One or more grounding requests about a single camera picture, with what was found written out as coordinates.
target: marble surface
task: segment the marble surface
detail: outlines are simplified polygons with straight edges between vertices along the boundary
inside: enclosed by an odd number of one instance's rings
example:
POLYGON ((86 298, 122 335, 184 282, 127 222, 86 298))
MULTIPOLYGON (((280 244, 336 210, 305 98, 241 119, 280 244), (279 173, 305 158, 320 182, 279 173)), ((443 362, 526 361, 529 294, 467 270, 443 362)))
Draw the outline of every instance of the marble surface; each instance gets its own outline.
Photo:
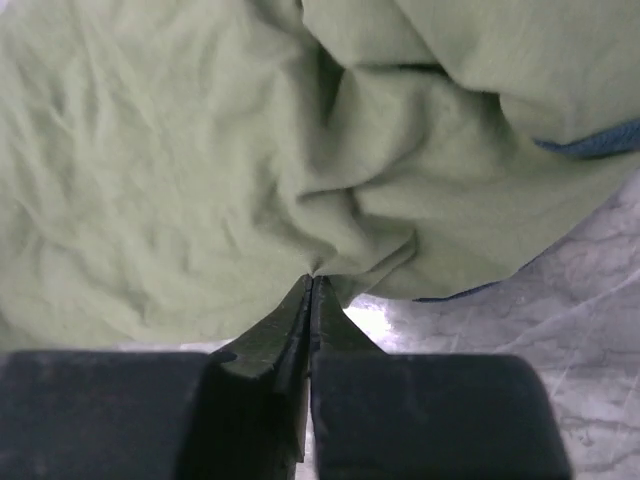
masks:
MULTIPOLYGON (((389 352, 508 352, 544 380, 578 480, 640 478, 640 175, 511 280, 460 300, 360 297, 389 352)), ((298 480, 315 479, 312 433, 298 480)))

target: garment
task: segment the garment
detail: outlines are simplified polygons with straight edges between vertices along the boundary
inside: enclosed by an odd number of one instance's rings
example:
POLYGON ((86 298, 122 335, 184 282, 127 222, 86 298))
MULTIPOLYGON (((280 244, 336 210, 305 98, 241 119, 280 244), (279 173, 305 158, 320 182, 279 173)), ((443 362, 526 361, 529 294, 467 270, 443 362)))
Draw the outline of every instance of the garment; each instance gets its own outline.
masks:
POLYGON ((638 25, 637 0, 10 1, 0 348, 231 338, 303 274, 345 304, 508 277, 637 168, 545 146, 640 118, 638 25))

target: olive green fabric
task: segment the olive green fabric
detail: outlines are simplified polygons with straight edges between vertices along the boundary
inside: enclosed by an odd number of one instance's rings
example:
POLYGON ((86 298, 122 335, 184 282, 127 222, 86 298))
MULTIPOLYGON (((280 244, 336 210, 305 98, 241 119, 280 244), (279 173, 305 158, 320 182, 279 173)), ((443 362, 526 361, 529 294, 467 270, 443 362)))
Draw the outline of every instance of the olive green fabric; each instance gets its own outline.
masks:
POLYGON ((0 348, 234 336, 302 274, 500 280, 639 154, 638 0, 12 0, 0 348))

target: wrinkled fabric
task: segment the wrinkled fabric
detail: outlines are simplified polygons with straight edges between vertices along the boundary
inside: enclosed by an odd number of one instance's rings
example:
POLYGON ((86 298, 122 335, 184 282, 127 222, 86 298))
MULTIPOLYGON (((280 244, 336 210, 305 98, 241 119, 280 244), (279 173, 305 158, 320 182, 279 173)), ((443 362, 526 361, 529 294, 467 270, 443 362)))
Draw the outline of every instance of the wrinkled fabric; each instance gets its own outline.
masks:
POLYGON ((233 337, 514 273, 638 153, 637 0, 14 0, 0 16, 0 348, 233 337))

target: green cloth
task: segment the green cloth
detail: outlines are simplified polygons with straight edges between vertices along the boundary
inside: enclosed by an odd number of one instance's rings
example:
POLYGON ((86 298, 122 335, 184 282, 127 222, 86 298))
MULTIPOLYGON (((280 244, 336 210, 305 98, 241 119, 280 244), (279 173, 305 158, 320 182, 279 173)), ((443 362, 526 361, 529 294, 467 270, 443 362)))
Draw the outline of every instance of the green cloth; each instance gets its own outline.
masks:
POLYGON ((640 154, 638 0, 10 0, 0 348, 213 341, 302 274, 504 279, 640 154))

